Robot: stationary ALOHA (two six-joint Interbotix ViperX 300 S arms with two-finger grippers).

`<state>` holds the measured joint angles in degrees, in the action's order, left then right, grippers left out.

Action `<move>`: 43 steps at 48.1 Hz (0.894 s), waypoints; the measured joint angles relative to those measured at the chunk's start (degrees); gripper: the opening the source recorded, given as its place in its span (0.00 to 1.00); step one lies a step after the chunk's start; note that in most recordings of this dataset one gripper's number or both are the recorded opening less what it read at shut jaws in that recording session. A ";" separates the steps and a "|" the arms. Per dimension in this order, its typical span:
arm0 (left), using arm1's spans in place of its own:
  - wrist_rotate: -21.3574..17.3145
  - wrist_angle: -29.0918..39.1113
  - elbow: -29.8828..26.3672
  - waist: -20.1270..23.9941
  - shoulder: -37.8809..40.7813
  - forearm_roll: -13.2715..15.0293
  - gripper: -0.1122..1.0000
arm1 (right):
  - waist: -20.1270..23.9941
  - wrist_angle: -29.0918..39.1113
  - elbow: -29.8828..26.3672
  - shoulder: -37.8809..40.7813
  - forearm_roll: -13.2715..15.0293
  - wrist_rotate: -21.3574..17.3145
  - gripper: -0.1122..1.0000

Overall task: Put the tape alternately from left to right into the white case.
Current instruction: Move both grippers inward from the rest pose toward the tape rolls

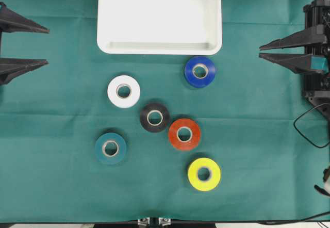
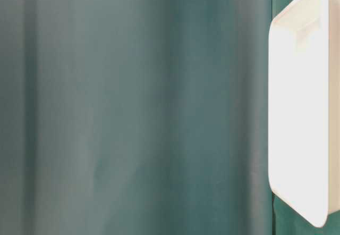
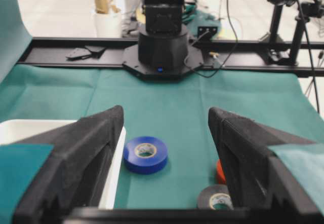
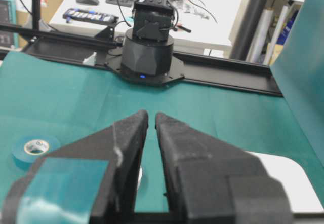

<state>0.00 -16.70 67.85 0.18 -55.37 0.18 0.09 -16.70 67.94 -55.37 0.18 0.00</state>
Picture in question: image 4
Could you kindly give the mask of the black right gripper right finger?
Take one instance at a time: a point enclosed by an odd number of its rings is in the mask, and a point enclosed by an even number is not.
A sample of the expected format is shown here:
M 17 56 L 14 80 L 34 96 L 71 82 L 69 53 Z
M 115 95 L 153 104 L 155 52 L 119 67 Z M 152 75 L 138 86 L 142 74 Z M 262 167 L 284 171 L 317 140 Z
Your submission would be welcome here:
M 292 223 L 282 184 L 261 160 L 164 113 L 155 128 L 169 208 L 187 223 Z

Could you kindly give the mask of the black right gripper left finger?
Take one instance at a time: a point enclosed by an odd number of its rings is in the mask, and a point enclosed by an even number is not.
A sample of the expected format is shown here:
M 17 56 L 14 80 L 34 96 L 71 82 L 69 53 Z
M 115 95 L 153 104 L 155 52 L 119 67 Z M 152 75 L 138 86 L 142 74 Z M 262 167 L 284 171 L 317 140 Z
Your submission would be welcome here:
M 11 186 L 2 223 L 112 223 L 134 212 L 148 113 L 42 156 Z

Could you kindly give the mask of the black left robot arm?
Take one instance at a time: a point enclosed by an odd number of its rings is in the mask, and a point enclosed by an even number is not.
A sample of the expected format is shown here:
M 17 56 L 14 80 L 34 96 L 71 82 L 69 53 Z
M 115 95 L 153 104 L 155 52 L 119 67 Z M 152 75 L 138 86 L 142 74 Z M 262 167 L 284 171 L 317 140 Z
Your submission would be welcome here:
M 185 78 L 184 63 L 173 55 L 169 35 L 179 20 L 170 0 L 135 0 L 134 25 L 125 33 L 121 54 L 108 54 L 105 67 L 125 80 L 163 85 Z

